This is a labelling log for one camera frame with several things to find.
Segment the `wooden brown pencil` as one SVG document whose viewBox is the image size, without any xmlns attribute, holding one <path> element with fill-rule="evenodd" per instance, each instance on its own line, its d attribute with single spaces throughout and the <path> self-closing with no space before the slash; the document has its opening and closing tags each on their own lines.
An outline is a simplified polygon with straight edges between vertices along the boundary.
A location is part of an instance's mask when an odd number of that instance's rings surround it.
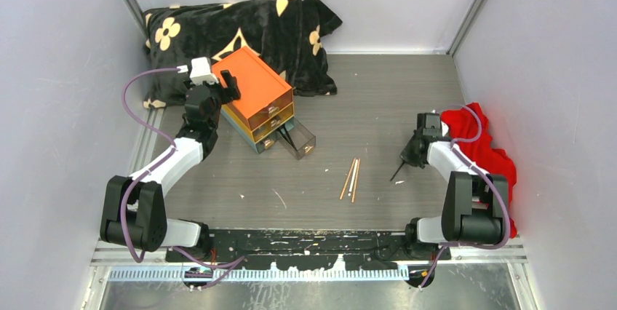
<svg viewBox="0 0 617 310">
<path fill-rule="evenodd" d="M 356 168 L 357 168 L 357 162 L 358 162 L 358 158 L 354 158 L 351 161 L 351 165 L 349 168 L 349 171 L 346 175 L 346 179 L 344 181 L 344 185 L 343 188 L 341 189 L 341 193 L 339 195 L 339 199 L 342 200 L 344 198 L 344 196 L 346 195 L 346 192 L 349 191 L 349 186 L 350 186 L 350 182 L 352 181 L 352 176 L 353 174 L 356 172 Z"/>
</svg>

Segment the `black floral plush pillow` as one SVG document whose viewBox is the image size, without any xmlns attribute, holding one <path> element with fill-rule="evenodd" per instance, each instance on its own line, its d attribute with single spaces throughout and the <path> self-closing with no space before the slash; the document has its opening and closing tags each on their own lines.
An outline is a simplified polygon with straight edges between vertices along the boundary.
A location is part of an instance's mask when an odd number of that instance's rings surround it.
<svg viewBox="0 0 617 310">
<path fill-rule="evenodd" d="M 147 9 L 144 50 L 152 68 L 183 65 L 195 57 L 212 63 L 246 47 L 295 95 L 336 95 L 322 38 L 343 21 L 321 0 L 245 0 Z"/>
</svg>

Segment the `gold makeup pencil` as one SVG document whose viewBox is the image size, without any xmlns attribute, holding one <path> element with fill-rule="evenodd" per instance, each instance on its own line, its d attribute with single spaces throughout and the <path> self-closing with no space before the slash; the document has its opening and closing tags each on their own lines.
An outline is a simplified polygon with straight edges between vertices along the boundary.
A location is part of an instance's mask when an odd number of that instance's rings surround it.
<svg viewBox="0 0 617 310">
<path fill-rule="evenodd" d="M 361 159 L 357 158 L 356 164 L 354 165 L 354 172 L 352 173 L 352 184 L 350 185 L 349 196 L 351 197 L 351 203 L 355 203 L 360 167 L 361 167 Z"/>
</svg>

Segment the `red cloth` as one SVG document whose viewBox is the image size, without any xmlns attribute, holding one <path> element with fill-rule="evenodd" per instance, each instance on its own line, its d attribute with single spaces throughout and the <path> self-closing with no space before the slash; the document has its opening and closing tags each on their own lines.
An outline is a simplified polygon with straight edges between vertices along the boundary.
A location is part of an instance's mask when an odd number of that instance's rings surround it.
<svg viewBox="0 0 617 310">
<path fill-rule="evenodd" d="M 490 120 L 479 103 L 466 105 L 471 109 L 481 123 L 481 133 L 473 142 L 458 141 L 462 152 L 479 167 L 490 173 L 503 175 L 508 181 L 508 204 L 511 204 L 513 188 L 517 183 L 517 169 L 513 160 L 502 148 L 493 146 L 493 136 L 490 134 Z M 441 113 L 441 120 L 448 126 L 452 138 L 472 139 L 478 133 L 477 120 L 465 108 L 455 108 Z"/>
</svg>

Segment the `black makeup pencil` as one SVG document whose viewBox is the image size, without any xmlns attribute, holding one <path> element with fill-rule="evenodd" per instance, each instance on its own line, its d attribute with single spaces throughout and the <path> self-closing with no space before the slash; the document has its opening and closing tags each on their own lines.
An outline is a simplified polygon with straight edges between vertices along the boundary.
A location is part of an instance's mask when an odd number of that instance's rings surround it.
<svg viewBox="0 0 617 310">
<path fill-rule="evenodd" d="M 397 176 L 397 174 L 399 173 L 399 171 L 404 167 L 405 162 L 401 162 L 400 165 L 398 166 L 398 168 L 395 170 L 394 174 L 390 177 L 389 181 L 393 181 L 395 179 L 395 177 Z"/>
</svg>

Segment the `white makeup pencil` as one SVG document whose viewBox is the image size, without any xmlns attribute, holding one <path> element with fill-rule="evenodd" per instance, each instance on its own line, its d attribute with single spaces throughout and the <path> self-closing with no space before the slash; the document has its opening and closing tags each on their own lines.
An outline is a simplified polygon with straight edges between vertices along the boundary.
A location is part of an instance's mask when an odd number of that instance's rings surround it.
<svg viewBox="0 0 617 310">
<path fill-rule="evenodd" d="M 350 178 L 350 182 L 349 182 L 349 187 L 348 187 L 348 196 L 351 196 L 354 190 L 354 187 L 356 185 L 356 179 L 357 179 L 357 173 L 358 173 L 358 169 L 359 169 L 359 163 L 360 163 L 360 159 L 356 158 L 354 160 L 354 166 L 351 168 L 351 178 Z"/>
</svg>

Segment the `orange drawer organizer box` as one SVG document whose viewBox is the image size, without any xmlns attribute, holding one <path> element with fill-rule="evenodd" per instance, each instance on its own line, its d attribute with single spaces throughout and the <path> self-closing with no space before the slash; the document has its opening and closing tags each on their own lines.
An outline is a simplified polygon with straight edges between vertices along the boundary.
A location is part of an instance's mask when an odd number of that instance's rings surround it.
<svg viewBox="0 0 617 310">
<path fill-rule="evenodd" d="M 240 99 L 225 104 L 222 116 L 261 154 L 276 142 L 276 129 L 295 115 L 292 87 L 255 52 L 243 47 L 216 62 L 217 77 L 228 71 L 236 78 Z"/>
</svg>

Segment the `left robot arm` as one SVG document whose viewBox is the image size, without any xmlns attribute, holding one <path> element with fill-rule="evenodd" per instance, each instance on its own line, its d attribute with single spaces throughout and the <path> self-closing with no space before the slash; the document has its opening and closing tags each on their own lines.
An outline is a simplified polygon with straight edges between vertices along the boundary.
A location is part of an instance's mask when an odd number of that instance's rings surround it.
<svg viewBox="0 0 617 310">
<path fill-rule="evenodd" d="M 160 247 L 203 261 L 212 252 L 209 228 L 204 223 L 167 217 L 164 198 L 193 167 L 203 162 L 218 140 L 221 108 L 240 99 L 235 76 L 228 70 L 180 66 L 190 73 L 183 125 L 170 146 L 143 169 L 128 176 L 113 176 L 107 183 L 100 224 L 100 238 L 128 247 L 136 261 L 137 250 Z"/>
</svg>

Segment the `clear bottom drawer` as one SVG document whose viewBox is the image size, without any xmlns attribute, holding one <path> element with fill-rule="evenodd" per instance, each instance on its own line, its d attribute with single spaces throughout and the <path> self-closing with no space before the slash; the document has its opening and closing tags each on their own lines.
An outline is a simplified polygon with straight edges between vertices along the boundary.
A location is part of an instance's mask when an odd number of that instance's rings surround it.
<svg viewBox="0 0 617 310">
<path fill-rule="evenodd" d="M 290 118 L 283 125 L 289 131 L 289 134 L 298 150 L 293 151 L 291 146 L 283 140 L 281 135 L 277 132 L 279 127 L 275 131 L 276 139 L 282 143 L 282 145 L 295 159 L 301 160 L 302 158 L 308 156 L 316 148 L 316 136 L 295 117 Z"/>
</svg>

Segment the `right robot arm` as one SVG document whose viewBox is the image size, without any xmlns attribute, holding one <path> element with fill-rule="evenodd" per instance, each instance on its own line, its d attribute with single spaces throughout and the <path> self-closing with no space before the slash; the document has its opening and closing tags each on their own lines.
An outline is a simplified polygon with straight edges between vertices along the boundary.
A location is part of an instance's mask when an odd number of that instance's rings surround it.
<svg viewBox="0 0 617 310">
<path fill-rule="evenodd" d="M 420 260 L 432 246 L 499 248 L 509 238 L 509 183 L 467 157 L 449 138 L 438 113 L 420 113 L 411 139 L 400 154 L 403 164 L 433 167 L 447 182 L 440 215 L 414 218 L 405 228 L 404 249 Z"/>
</svg>

